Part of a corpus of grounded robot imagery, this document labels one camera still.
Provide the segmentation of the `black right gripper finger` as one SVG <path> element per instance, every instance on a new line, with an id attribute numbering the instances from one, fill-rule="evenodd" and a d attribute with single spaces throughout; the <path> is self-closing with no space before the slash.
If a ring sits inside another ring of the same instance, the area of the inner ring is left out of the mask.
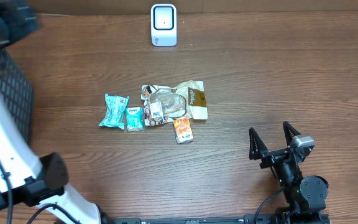
<path id="1" fill-rule="evenodd" d="M 268 153 L 268 149 L 254 128 L 249 129 L 249 137 L 250 137 L 249 159 L 257 160 L 263 158 L 264 154 Z"/>
<path id="2" fill-rule="evenodd" d="M 287 142 L 288 146 L 290 145 L 292 139 L 295 136 L 298 136 L 298 135 L 301 134 L 288 121 L 283 122 L 283 130 L 284 130 L 284 133 L 285 133 L 285 139 L 286 139 L 286 142 Z"/>

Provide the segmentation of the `orange tissue pack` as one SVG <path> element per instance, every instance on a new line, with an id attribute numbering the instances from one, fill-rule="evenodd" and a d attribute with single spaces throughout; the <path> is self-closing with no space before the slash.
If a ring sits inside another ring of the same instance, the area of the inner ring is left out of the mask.
<path id="1" fill-rule="evenodd" d="M 188 118 L 174 120 L 173 127 L 175 130 L 175 139 L 178 144 L 192 142 L 194 140 L 194 135 Z"/>

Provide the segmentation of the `brown white snack bag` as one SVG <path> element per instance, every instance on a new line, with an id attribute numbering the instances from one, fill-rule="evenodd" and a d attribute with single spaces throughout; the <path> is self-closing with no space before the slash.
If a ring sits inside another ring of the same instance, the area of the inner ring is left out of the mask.
<path id="1" fill-rule="evenodd" d="M 144 101 L 146 126 L 159 126 L 182 118 L 197 120 L 208 118 L 202 81 L 190 80 L 176 87 L 144 85 L 141 99 Z"/>

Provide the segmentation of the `teal tissue pack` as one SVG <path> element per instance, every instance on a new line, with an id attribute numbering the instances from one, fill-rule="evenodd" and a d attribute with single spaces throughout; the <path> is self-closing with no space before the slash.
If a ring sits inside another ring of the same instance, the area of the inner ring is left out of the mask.
<path id="1" fill-rule="evenodd" d="M 143 110 L 141 107 L 126 109 L 127 130 L 141 131 L 144 129 Z"/>

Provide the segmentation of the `teal snack wrapper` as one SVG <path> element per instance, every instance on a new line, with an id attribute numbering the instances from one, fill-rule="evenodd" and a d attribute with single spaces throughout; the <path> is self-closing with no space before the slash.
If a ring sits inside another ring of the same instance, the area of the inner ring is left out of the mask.
<path id="1" fill-rule="evenodd" d="M 106 114 L 100 122 L 100 127 L 119 128 L 124 130 L 124 113 L 129 102 L 129 97 L 108 95 L 104 96 L 106 103 Z"/>

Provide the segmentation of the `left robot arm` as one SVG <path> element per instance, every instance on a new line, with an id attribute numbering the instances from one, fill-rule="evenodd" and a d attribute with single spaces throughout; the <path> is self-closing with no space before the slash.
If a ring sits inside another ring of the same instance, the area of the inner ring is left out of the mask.
<path id="1" fill-rule="evenodd" d="M 68 180 L 62 157 L 43 157 L 30 149 L 34 91 L 6 48 L 39 28 L 24 1 L 0 1 L 0 211 L 12 221 L 18 203 L 48 211 L 63 223 L 110 223 Z"/>

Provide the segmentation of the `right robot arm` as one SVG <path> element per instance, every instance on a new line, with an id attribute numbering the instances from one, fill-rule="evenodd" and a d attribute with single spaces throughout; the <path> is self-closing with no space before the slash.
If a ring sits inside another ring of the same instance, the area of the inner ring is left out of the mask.
<path id="1" fill-rule="evenodd" d="M 249 129 L 250 160 L 259 160 L 262 169 L 269 168 L 278 180 L 280 189 L 265 199 L 253 215 L 244 217 L 245 223 L 329 223 L 329 216 L 323 215 L 326 208 L 328 181 L 321 176 L 304 177 L 299 164 L 304 162 L 314 148 L 314 139 L 301 134 L 289 122 L 283 122 L 287 146 L 269 151 L 254 128 Z M 280 207 L 274 214 L 261 215 L 263 207 L 273 198 L 283 194 L 286 207 Z"/>

